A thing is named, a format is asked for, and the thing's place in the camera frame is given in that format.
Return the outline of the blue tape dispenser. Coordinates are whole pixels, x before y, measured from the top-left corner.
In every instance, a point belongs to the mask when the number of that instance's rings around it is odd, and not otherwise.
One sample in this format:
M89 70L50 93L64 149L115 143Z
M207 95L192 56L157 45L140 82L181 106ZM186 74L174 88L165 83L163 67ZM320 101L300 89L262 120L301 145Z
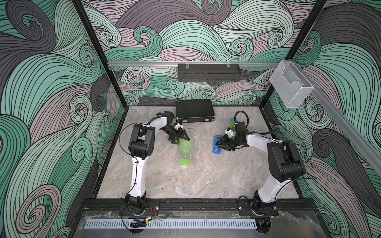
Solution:
M220 155L221 154L221 148L219 148L217 146L217 142L222 138L222 136L220 135L216 135L215 138L214 138L214 141L213 141L213 150L212 150L212 153L213 154L216 154L216 155Z

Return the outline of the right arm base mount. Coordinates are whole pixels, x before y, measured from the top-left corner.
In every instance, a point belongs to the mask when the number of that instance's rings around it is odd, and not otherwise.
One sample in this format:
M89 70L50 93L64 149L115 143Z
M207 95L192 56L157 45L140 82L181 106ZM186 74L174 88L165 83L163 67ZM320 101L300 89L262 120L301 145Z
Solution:
M238 199L237 206L241 216L260 218L276 217L279 215L276 202L264 203L257 199Z

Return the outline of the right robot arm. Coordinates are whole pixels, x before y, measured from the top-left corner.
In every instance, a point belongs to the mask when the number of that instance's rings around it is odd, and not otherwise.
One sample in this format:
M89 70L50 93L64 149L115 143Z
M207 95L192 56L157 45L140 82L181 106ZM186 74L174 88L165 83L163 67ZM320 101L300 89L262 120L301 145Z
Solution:
M275 211L277 196L281 190L306 173L304 162L292 141L270 139L266 134L249 131L249 117L244 111L234 115L233 128L225 130L225 134L215 142L215 146L226 151L253 147L267 153L270 176L265 184L255 192L253 197L254 211L264 214Z

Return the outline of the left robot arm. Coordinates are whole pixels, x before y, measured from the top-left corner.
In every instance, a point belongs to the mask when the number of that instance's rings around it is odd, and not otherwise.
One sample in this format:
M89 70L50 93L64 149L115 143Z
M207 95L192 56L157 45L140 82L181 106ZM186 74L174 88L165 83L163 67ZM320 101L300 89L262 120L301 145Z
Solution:
M145 209L146 200L146 167L149 157L154 151L155 135L163 131L169 136L171 144L179 145L181 140L190 141L190 137L175 115L170 111L157 113L147 123L132 123L127 154L131 155L133 163L132 182L130 190L124 198L125 203L139 210Z

